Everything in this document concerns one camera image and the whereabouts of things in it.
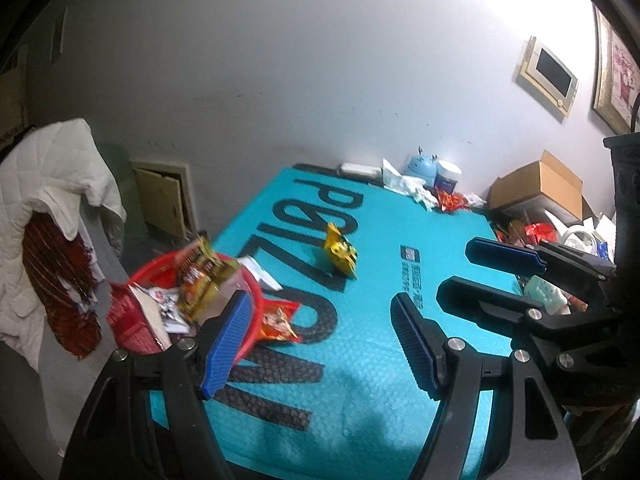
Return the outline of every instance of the red snack bag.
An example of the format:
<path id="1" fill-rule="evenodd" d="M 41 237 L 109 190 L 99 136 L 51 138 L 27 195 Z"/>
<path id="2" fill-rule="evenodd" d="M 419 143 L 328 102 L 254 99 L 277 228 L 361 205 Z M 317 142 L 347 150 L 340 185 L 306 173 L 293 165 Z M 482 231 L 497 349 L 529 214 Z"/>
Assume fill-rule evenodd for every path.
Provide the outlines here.
<path id="1" fill-rule="evenodd" d="M 569 308 L 572 312 L 586 312 L 589 305 L 587 305 L 583 300 L 576 298 L 572 294 L 567 295 L 566 300 L 569 303 Z"/>
<path id="2" fill-rule="evenodd" d="M 524 232 L 527 237 L 527 244 L 539 245 L 540 240 L 547 240 L 549 242 L 558 241 L 556 228 L 545 222 L 529 224 L 524 227 Z"/>
<path id="3" fill-rule="evenodd" d="M 128 285 L 111 283 L 111 308 L 107 313 L 107 323 L 119 347 L 139 354 L 162 351 Z"/>
<path id="4" fill-rule="evenodd" d="M 291 318 L 300 308 L 300 303 L 265 298 L 263 305 L 262 327 L 258 340 L 302 342 L 302 338 L 296 335 L 290 325 Z"/>
<path id="5" fill-rule="evenodd" d="M 438 191 L 438 208 L 443 213 L 451 213 L 456 209 L 466 209 L 466 198 L 460 193 L 449 194 L 446 191 Z"/>

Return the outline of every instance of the clutter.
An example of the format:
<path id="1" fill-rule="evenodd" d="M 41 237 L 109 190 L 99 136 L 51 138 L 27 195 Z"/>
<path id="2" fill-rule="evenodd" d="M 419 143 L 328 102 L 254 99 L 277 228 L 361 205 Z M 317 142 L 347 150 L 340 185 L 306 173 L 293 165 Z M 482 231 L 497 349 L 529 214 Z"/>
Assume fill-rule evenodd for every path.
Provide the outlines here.
<path id="1" fill-rule="evenodd" d="M 437 189 L 438 209 L 443 213 L 453 213 L 457 209 L 466 209 L 466 199 L 460 193 L 449 194 Z"/>
<path id="2" fill-rule="evenodd" d="M 386 158 L 382 160 L 382 179 L 385 189 L 395 193 L 412 196 L 416 202 L 422 203 L 427 211 L 438 205 L 438 200 L 427 189 L 424 189 L 423 178 L 401 175 Z"/>
<path id="3" fill-rule="evenodd" d="M 462 170 L 452 162 L 440 160 L 436 162 L 436 178 L 433 187 L 437 190 L 452 194 L 456 184 L 462 177 Z"/>
<path id="4" fill-rule="evenodd" d="M 522 220 L 511 220 L 507 225 L 507 243 L 516 247 L 524 247 L 527 244 L 527 234 L 524 228 L 525 223 Z"/>
<path id="5" fill-rule="evenodd" d="M 401 175 L 386 158 L 382 159 L 382 182 L 385 189 L 405 196 L 413 195 L 417 187 L 425 184 L 423 178 Z"/>
<path id="6" fill-rule="evenodd" d="M 552 316 L 567 306 L 567 298 L 565 298 L 562 290 L 543 280 L 539 276 L 532 276 L 529 283 L 524 288 L 524 295 L 532 300 L 539 301 L 545 305 L 546 313 Z"/>
<path id="7" fill-rule="evenodd" d="M 486 200 L 483 200 L 475 193 L 463 193 L 463 197 L 466 200 L 466 206 L 470 209 L 482 209 L 486 204 Z"/>
<path id="8" fill-rule="evenodd" d="M 513 217 L 527 212 L 532 222 L 545 221 L 545 210 L 564 224 L 582 220 L 582 181 L 545 150 L 540 160 L 527 164 L 491 186 L 489 209 Z"/>
<path id="9" fill-rule="evenodd" d="M 169 334 L 188 335 L 191 333 L 191 327 L 182 318 L 178 309 L 178 297 L 180 296 L 178 287 L 162 288 L 160 286 L 151 286 L 144 288 L 140 285 L 136 285 L 136 287 L 156 302 L 162 318 L 162 326 Z"/>
<path id="10" fill-rule="evenodd" d="M 583 253 L 597 254 L 596 238 L 593 236 L 593 229 L 589 231 L 584 226 L 572 225 L 560 237 L 560 243 L 578 249 Z"/>
<path id="11" fill-rule="evenodd" d="M 540 245 L 540 240 L 546 240 L 547 242 L 558 241 L 556 229 L 551 224 L 545 222 L 526 225 L 524 232 L 527 244 Z"/>
<path id="12" fill-rule="evenodd" d="M 127 285 L 111 283 L 111 308 L 107 313 L 107 323 L 120 348 L 139 354 L 162 351 L 138 300 Z"/>
<path id="13" fill-rule="evenodd" d="M 160 309 L 156 300 L 151 296 L 144 293 L 136 286 L 129 286 L 129 290 L 133 296 L 138 300 L 138 304 L 142 309 L 142 313 L 145 315 L 146 323 L 153 333 L 154 339 L 160 346 L 161 350 L 166 350 L 171 346 L 171 340 L 169 335 L 162 325 L 162 318 L 160 316 Z"/>
<path id="14" fill-rule="evenodd" d="M 259 340 L 300 343 L 302 338 L 293 331 L 290 321 L 300 303 L 286 300 L 264 300 Z"/>
<path id="15" fill-rule="evenodd" d="M 418 147 L 418 155 L 412 156 L 404 172 L 405 176 L 414 176 L 424 180 L 424 185 L 431 188 L 435 184 L 437 155 L 424 156 L 422 148 Z"/>
<path id="16" fill-rule="evenodd" d="M 588 308 L 583 300 L 576 298 L 573 294 L 568 294 L 566 300 L 572 312 L 585 312 Z"/>
<path id="17" fill-rule="evenodd" d="M 606 242 L 609 247 L 609 259 L 613 262 L 616 251 L 616 224 L 606 215 L 600 216 L 594 236 L 601 242 Z"/>
<path id="18" fill-rule="evenodd" d="M 252 256 L 242 256 L 238 258 L 238 263 L 244 266 L 253 275 L 255 281 L 267 290 L 282 290 L 282 286 Z"/>
<path id="19" fill-rule="evenodd" d="M 340 234 L 338 228 L 332 222 L 326 226 L 326 239 L 324 252 L 329 256 L 331 263 L 347 276 L 355 277 L 356 260 L 358 252 L 349 243 L 347 238 Z"/>
<path id="20" fill-rule="evenodd" d="M 559 242 L 561 244 L 578 249 L 585 253 L 596 254 L 605 260 L 613 262 L 613 250 L 611 249 L 611 245 L 607 243 L 607 247 L 605 249 L 605 242 L 604 240 L 601 240 L 602 237 L 598 234 L 597 228 L 594 229 L 592 218 L 586 219 L 582 224 L 567 227 L 559 218 L 553 215 L 553 213 L 550 213 L 549 211 L 545 211 L 545 213 L 558 231 L 558 235 L 560 237 Z M 598 227 L 602 224 L 601 231 L 605 232 L 607 237 L 610 238 L 610 225 L 612 225 L 612 223 L 606 216 L 603 215 L 602 218 L 605 220 L 603 222 L 601 219 L 598 223 Z M 615 226 L 613 226 L 612 236 L 615 243 Z"/>
<path id="21" fill-rule="evenodd" d="M 209 237 L 200 234 L 176 256 L 176 264 L 180 279 L 180 312 L 187 320 L 199 323 L 219 316 L 230 298 L 219 301 L 220 285 L 232 276 L 240 279 L 238 262 L 220 259 L 211 248 Z"/>

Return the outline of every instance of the framed painting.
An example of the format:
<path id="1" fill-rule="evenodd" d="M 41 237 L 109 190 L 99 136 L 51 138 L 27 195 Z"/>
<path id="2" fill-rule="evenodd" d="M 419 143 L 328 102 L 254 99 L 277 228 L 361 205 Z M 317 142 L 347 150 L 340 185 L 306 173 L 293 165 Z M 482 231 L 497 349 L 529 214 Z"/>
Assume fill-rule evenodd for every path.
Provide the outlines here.
<path id="1" fill-rule="evenodd" d="M 640 70 L 625 44 L 595 9 L 598 72 L 593 109 L 617 135 L 631 132 L 631 108 L 640 91 Z"/>

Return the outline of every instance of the white quilt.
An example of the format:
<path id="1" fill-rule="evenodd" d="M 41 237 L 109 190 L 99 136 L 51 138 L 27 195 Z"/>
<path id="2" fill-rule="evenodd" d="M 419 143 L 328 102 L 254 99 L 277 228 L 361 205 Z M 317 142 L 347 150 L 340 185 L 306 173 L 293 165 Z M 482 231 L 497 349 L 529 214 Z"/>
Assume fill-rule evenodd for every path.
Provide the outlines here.
<path id="1" fill-rule="evenodd" d="M 67 240 L 78 234 L 82 195 L 115 213 L 122 231 L 126 213 L 116 181 L 83 119 L 37 130 L 0 164 L 0 339 L 38 370 L 46 313 L 22 264 L 22 237 L 32 212 L 50 213 Z"/>

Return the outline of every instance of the snack package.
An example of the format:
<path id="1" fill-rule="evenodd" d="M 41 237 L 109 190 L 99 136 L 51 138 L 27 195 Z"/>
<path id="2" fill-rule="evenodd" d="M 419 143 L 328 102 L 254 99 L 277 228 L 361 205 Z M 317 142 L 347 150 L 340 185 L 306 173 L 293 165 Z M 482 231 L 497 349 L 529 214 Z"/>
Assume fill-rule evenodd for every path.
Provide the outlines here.
<path id="1" fill-rule="evenodd" d="M 288 341 L 300 343 L 302 338 L 293 331 L 290 322 L 300 308 L 299 303 L 286 300 L 264 301 L 262 327 L 257 339 L 262 341 Z"/>
<path id="2" fill-rule="evenodd" d="M 347 276 L 355 277 L 358 251 L 356 251 L 356 248 L 347 238 L 340 234 L 340 231 L 332 222 L 326 225 L 324 252 L 340 272 L 343 272 Z"/>
<path id="3" fill-rule="evenodd" d="M 440 189 L 438 192 L 438 209 L 443 213 L 451 213 L 457 209 L 466 209 L 466 198 L 460 193 L 449 194 Z"/>
<path id="4" fill-rule="evenodd" d="M 150 286 L 145 288 L 143 286 L 136 285 L 138 290 L 141 290 L 150 298 L 156 302 L 160 318 L 162 320 L 162 326 L 169 334 L 183 334 L 190 335 L 191 327 L 180 315 L 178 309 L 178 297 L 180 295 L 180 289 L 175 288 L 162 288 L 161 286 Z"/>
<path id="5" fill-rule="evenodd" d="M 226 304 L 236 290 L 244 290 L 251 293 L 242 275 L 242 270 L 238 267 L 236 271 L 224 282 L 214 287 L 217 290 L 215 295 L 207 298 L 207 301 L 200 305 L 194 316 L 194 321 L 203 324 L 210 317 L 217 317 L 222 314 Z"/>
<path id="6" fill-rule="evenodd" d="M 212 312 L 210 305 L 216 299 L 220 285 L 239 269 L 238 262 L 220 259 L 204 233 L 178 253 L 175 263 L 180 283 L 180 312 L 191 322 L 202 322 L 208 317 L 218 316 L 224 304 L 218 309 L 219 312 Z M 203 318 L 201 313 L 204 311 L 208 314 Z"/>
<path id="7" fill-rule="evenodd" d="M 169 334 L 162 325 L 160 309 L 158 308 L 156 300 L 135 285 L 129 285 L 129 290 L 138 300 L 142 313 L 146 317 L 146 323 L 151 329 L 155 340 L 158 342 L 162 350 L 166 350 L 171 346 L 171 340 L 169 339 Z"/>
<path id="8" fill-rule="evenodd" d="M 117 345 L 139 354 L 161 352 L 162 347 L 129 287 L 111 283 L 111 300 L 107 323 L 113 331 Z"/>
<path id="9" fill-rule="evenodd" d="M 567 301 L 572 312 L 586 312 L 589 307 L 583 300 L 576 298 L 572 294 L 567 295 Z"/>
<path id="10" fill-rule="evenodd" d="M 539 245 L 540 240 L 548 242 L 557 242 L 558 234 L 556 228 L 546 222 L 537 224 L 529 224 L 524 227 L 527 244 Z"/>

